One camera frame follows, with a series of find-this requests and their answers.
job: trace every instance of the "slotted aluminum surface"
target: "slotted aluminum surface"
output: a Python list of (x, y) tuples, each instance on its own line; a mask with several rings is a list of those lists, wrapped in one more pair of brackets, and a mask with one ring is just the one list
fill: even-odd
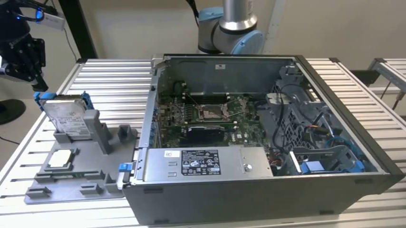
[[(380, 147), (406, 172), (404, 122), (378, 100), (340, 63), (308, 59), (309, 64), (345, 103)], [(94, 100), (101, 120), (109, 126), (129, 123), (140, 128), (148, 90), (149, 62), (89, 60), (76, 65), (60, 93), (77, 94), (84, 89)], [(18, 146), (0, 178), (0, 225), (41, 227), (132, 227), (137, 226), (125, 199), (57, 204), (25, 205), (24, 193), (53, 144), (53, 126), (41, 114)], [(340, 215), (285, 218), (261, 221), (188, 225), (184, 228), (357, 228), (404, 227), (406, 180), (383, 194), (363, 197)]]
[(406, 93), (406, 58), (373, 59), (368, 68), (376, 70)]

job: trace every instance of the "motherboard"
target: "motherboard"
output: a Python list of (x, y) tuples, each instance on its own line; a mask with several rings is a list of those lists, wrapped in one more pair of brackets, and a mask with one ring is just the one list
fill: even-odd
[(268, 147), (265, 131), (248, 95), (161, 97), (161, 148), (229, 146)]

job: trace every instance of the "warning label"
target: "warning label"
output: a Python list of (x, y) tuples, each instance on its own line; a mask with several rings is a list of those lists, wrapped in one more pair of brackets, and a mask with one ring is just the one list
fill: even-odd
[(217, 150), (181, 151), (181, 174), (220, 175), (220, 159)]

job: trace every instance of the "cable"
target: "cable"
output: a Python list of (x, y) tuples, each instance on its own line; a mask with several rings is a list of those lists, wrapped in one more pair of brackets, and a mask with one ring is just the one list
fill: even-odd
[[(53, 0), (50, 0), (50, 3), (52, 3), (53, 8), (56, 8)], [(72, 54), (73, 54), (73, 57), (74, 57), (74, 62), (77, 62), (77, 56), (74, 54), (74, 51), (73, 51), (73, 48), (72, 48), (72, 45), (70, 45), (70, 42), (69, 42), (68, 32), (65, 31), (65, 28), (62, 28), (62, 29), (64, 29), (62, 31), (64, 31), (65, 40), (68, 41), (68, 45), (69, 45), (69, 48), (70, 48), (70, 51), (72, 51)]]
[(295, 124), (295, 125), (301, 125), (301, 126), (305, 127), (305, 125), (301, 124), (301, 123), (289, 122), (289, 124), (284, 127), (284, 130), (283, 130), (283, 141), (281, 141), (283, 147), (287, 147), (287, 146), (291, 144), (291, 142), (289, 142), (287, 145), (284, 145), (284, 139), (285, 139), (285, 130), (287, 130), (287, 127), (288, 127), (289, 125), (293, 125), (293, 124)]
[(68, 45), (69, 45), (69, 48), (70, 48), (70, 51), (72, 51), (72, 54), (73, 54), (73, 57), (74, 57), (74, 61), (77, 61), (77, 56), (76, 56), (74, 51), (73, 51), (72, 46), (70, 46), (70, 42), (69, 42), (69, 38), (68, 38), (68, 32), (65, 31), (65, 28), (64, 28), (64, 35), (65, 35), (65, 40), (68, 41)]
[(196, 2), (195, 2), (195, 0), (185, 0), (185, 2), (187, 2), (188, 5), (189, 5), (191, 11), (192, 11), (193, 16), (195, 16), (195, 22), (196, 22), (196, 25), (197, 25), (197, 27), (199, 27), (199, 22), (197, 22), (199, 11), (197, 11), (197, 8), (196, 8)]
[(277, 134), (277, 130), (279, 130), (280, 125), (281, 125), (281, 119), (283, 119), (283, 113), (284, 113), (284, 103), (283, 103), (280, 92), (279, 92), (279, 97), (280, 97), (280, 113), (279, 113), (279, 119), (277, 119), (277, 123), (276, 123), (276, 129), (275, 129), (273, 134), (272, 134), (272, 143), (273, 143), (273, 146), (280, 150), (280, 152), (285, 153), (283, 145), (281, 146), (276, 145), (276, 134)]
[(287, 87), (287, 86), (295, 86), (295, 87), (299, 87), (300, 89), (303, 89), (303, 90), (304, 90), (304, 88), (303, 88), (301, 86), (299, 86), (297, 84), (285, 84), (284, 86), (281, 86), (281, 88), (280, 88), (280, 90), (279, 90), (279, 91), (281, 91), (281, 90), (283, 90), (283, 88), (284, 88), (284, 87)]
[(313, 120), (313, 122), (312, 122), (311, 125), (316, 125), (316, 124), (317, 124), (317, 121), (319, 121), (319, 119), (321, 118), (323, 114), (324, 114), (323, 112), (320, 112), (320, 113), (317, 114), (317, 116), (316, 116), (316, 118), (315, 118), (315, 120)]
[(382, 98), (383, 98), (383, 96), (384, 96), (384, 94), (386, 94), (386, 90), (387, 90), (387, 88), (388, 88), (390, 85), (391, 85), (391, 82), (387, 83), (387, 86), (386, 86), (386, 88), (384, 88), (384, 90), (383, 90), (383, 93), (382, 93), (382, 95), (380, 95), (380, 100), (382, 100)]
[(13, 140), (4, 139), (1, 136), (0, 136), (0, 139), (4, 140), (4, 141), (6, 141), (6, 142), (9, 142), (9, 143), (20, 145), (20, 143), (14, 142)]
[(396, 108), (398, 103), (399, 103), (399, 100), (396, 100), (396, 101), (394, 102), (392, 110)]

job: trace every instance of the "blue tab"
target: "blue tab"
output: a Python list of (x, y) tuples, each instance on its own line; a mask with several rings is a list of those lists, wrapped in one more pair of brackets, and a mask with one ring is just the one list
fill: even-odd
[(301, 163), (300, 165), (300, 170), (301, 170), (301, 173), (303, 174), (308, 174), (309, 173), (309, 170), (308, 170), (308, 167), (305, 165), (305, 162)]
[(90, 102), (90, 99), (89, 99), (89, 94), (84, 91), (82, 94), (80, 95), (84, 102), (86, 103), (88, 105), (88, 109), (94, 109), (93, 108), (93, 103)]
[(308, 167), (309, 172), (324, 171), (324, 168), (319, 161), (307, 161), (305, 165)]
[(349, 172), (364, 172), (365, 168), (360, 160), (355, 161), (353, 167), (348, 170)]
[(40, 102), (38, 102), (38, 99), (40, 99), (38, 96), (40, 96), (40, 92), (34, 92), (33, 93), (33, 100), (37, 103), (40, 110), (44, 111), (42, 106), (40, 105)]
[(40, 99), (52, 100), (56, 97), (56, 93), (42, 93)]
[(121, 163), (118, 165), (118, 172), (130, 172), (132, 164), (130, 163)]

